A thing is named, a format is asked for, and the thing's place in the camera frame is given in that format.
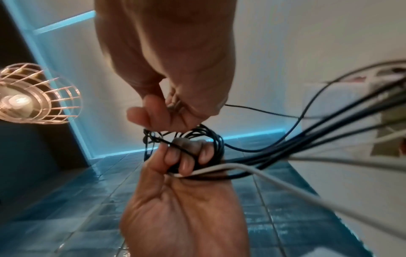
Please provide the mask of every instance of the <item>human hand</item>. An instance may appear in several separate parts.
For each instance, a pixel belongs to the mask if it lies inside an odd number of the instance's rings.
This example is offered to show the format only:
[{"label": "human hand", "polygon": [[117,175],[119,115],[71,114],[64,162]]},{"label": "human hand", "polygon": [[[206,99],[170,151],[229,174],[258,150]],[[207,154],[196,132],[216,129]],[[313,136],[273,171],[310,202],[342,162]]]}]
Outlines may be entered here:
[{"label": "human hand", "polygon": [[[207,163],[212,143],[178,139],[174,143]],[[129,252],[137,257],[217,257],[250,255],[244,213],[230,181],[194,181],[169,177],[180,162],[190,174],[193,158],[160,144],[145,162],[134,196],[121,219]]]},{"label": "human hand", "polygon": [[143,99],[129,121],[186,132],[219,113],[234,77],[235,8],[236,0],[95,0],[101,49]]}]

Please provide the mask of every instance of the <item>white ceiling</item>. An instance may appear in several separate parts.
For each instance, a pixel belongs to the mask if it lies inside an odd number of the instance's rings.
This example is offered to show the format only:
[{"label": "white ceiling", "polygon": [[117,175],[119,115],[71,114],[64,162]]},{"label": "white ceiling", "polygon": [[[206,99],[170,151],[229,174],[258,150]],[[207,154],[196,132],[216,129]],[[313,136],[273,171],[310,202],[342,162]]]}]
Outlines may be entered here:
[{"label": "white ceiling", "polygon": [[[38,62],[69,78],[82,92],[84,110],[72,128],[87,156],[143,148],[142,128],[125,117],[126,109],[141,105],[141,100],[102,57],[93,21],[86,19],[92,16],[86,12],[93,9],[93,0],[5,3]],[[405,36],[391,26],[403,28],[404,7],[397,0],[239,0],[237,68],[228,102],[297,114],[304,82],[396,57],[393,49],[404,49]],[[162,87],[167,90],[165,82]],[[228,107],[205,122],[223,136],[284,129],[289,123]]]}]

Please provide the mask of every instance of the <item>white cable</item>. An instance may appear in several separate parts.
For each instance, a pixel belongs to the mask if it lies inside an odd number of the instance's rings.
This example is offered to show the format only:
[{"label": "white cable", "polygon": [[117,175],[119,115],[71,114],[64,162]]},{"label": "white cable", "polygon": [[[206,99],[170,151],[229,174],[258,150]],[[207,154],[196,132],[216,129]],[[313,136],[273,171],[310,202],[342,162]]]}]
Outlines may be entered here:
[{"label": "white cable", "polygon": [[[205,173],[210,173],[210,172],[214,172],[214,171],[219,171],[219,170],[233,170],[233,169],[239,169],[239,170],[244,170],[247,171],[251,174],[255,174],[265,180],[267,180],[268,182],[282,188],[285,190],[290,191],[292,194],[302,198],[303,200],[310,202],[312,204],[315,205],[319,205],[322,206],[324,208],[327,209],[331,209],[333,211],[337,211],[339,213],[342,213],[350,218],[353,218],[355,220],[358,220],[362,223],[365,223],[367,225],[370,225],[371,227],[374,227],[382,232],[385,232],[389,235],[395,236],[397,238],[400,238],[402,240],[406,240],[406,232],[399,230],[397,228],[382,224],[380,221],[377,221],[373,218],[367,217],[363,214],[354,212],[346,207],[340,206],[338,204],[335,204],[333,202],[321,199],[318,196],[315,196],[313,194],[310,194],[309,192],[306,192],[296,186],[293,186],[289,183],[286,183],[272,175],[269,175],[257,168],[251,167],[251,166],[247,166],[244,164],[239,164],[239,163],[225,163],[225,164],[219,164],[219,165],[215,165],[215,166],[211,166],[208,168],[204,168],[204,169],[200,169],[200,170],[196,170],[192,173],[192,176],[195,175],[200,175],[200,174],[205,174]],[[182,177],[179,174],[172,174],[175,177]]]},{"label": "white cable", "polygon": [[364,145],[369,145],[369,144],[385,143],[385,142],[391,141],[393,139],[401,138],[404,136],[406,136],[406,129],[394,132],[394,133],[386,135],[386,136],[382,136],[380,138],[376,138],[372,141],[366,141],[366,142],[357,143],[357,144],[348,144],[348,145],[344,145],[344,146],[323,149],[323,150],[320,150],[319,152],[312,152],[310,154],[306,154],[306,156],[313,156],[313,155],[317,155],[317,154],[321,154],[321,153],[325,153],[325,152],[329,152],[329,151],[334,151],[334,150],[338,150],[338,149],[343,149],[343,148],[352,148],[352,147],[364,146]]}]

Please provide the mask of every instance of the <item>light fixture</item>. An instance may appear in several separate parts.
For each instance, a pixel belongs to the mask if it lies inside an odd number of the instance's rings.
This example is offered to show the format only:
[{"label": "light fixture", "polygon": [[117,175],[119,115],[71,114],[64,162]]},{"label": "light fixture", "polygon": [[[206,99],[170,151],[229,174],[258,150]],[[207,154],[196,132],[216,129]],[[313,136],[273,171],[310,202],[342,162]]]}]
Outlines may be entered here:
[{"label": "light fixture", "polygon": [[70,81],[37,64],[13,64],[0,70],[0,119],[14,123],[62,124],[82,109],[79,90]]}]

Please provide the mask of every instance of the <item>glowing light bulb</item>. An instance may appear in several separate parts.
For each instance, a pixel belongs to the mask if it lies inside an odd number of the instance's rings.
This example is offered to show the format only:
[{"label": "glowing light bulb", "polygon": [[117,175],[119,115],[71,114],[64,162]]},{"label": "glowing light bulb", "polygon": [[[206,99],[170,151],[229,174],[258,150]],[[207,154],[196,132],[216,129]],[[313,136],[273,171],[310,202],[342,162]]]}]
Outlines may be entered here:
[{"label": "glowing light bulb", "polygon": [[14,96],[6,96],[1,100],[1,103],[8,109],[21,109],[32,102],[29,96],[25,94],[17,94]]}]

